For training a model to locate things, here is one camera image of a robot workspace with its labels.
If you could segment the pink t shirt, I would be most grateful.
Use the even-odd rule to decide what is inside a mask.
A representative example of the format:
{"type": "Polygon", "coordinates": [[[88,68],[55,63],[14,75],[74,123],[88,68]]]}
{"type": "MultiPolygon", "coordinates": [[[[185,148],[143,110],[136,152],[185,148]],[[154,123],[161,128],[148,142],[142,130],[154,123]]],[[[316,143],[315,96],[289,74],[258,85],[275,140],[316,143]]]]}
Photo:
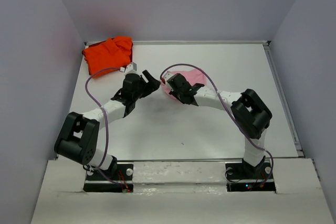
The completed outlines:
{"type": "MultiPolygon", "coordinates": [[[[207,83],[207,78],[206,76],[200,72],[199,70],[197,69],[192,69],[190,71],[170,71],[169,72],[171,74],[177,74],[177,73],[180,73],[181,75],[183,75],[185,77],[185,79],[190,83],[190,85],[194,85],[196,83],[200,83],[200,84],[204,84],[206,85],[207,83]]],[[[170,92],[170,89],[165,86],[165,85],[161,85],[161,89],[162,91],[168,96],[170,97],[171,99],[176,99],[174,96],[170,95],[169,92],[170,92]]]]}

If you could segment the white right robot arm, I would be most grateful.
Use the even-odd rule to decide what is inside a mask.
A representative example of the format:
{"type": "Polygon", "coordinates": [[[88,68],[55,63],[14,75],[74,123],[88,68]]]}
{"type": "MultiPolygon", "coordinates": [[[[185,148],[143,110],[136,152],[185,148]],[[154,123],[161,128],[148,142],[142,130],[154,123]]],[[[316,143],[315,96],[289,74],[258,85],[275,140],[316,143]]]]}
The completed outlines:
{"type": "Polygon", "coordinates": [[[182,104],[226,111],[245,137],[241,171],[248,178],[260,173],[265,161],[265,130],[272,113],[254,90],[218,91],[201,83],[191,85],[182,74],[172,72],[167,72],[163,80],[169,94],[182,104]]]}

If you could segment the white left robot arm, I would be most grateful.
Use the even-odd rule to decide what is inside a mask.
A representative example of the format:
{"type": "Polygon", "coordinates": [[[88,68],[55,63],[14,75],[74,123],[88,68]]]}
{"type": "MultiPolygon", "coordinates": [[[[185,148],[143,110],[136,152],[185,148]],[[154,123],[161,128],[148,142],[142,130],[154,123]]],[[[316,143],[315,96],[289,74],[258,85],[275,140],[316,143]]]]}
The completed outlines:
{"type": "Polygon", "coordinates": [[[111,179],[117,171],[117,158],[108,154],[109,140],[104,150],[97,148],[98,134],[104,128],[109,137],[109,123],[128,116],[138,99],[159,89],[160,81],[144,70],[125,74],[122,87],[104,105],[85,113],[70,112],[63,123],[54,151],[83,166],[97,170],[104,179],[111,179]]]}

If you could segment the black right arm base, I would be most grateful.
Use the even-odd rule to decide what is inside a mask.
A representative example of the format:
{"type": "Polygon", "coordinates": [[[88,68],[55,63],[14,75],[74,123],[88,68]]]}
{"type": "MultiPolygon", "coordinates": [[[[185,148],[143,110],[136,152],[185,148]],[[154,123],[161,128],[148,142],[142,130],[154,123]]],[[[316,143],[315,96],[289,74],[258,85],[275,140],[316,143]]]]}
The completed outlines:
{"type": "Polygon", "coordinates": [[[227,163],[225,168],[228,192],[276,191],[273,175],[265,182],[271,168],[269,162],[264,163],[253,175],[246,174],[241,163],[227,163]]]}

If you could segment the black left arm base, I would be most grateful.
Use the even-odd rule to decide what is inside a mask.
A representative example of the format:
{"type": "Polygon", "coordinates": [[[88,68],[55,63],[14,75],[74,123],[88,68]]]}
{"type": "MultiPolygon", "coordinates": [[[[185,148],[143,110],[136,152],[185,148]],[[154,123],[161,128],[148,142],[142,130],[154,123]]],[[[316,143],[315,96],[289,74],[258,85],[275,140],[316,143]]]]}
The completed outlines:
{"type": "Polygon", "coordinates": [[[108,172],[100,173],[95,168],[83,166],[86,171],[83,190],[87,193],[132,193],[134,164],[118,162],[117,170],[113,175],[108,172]]]}

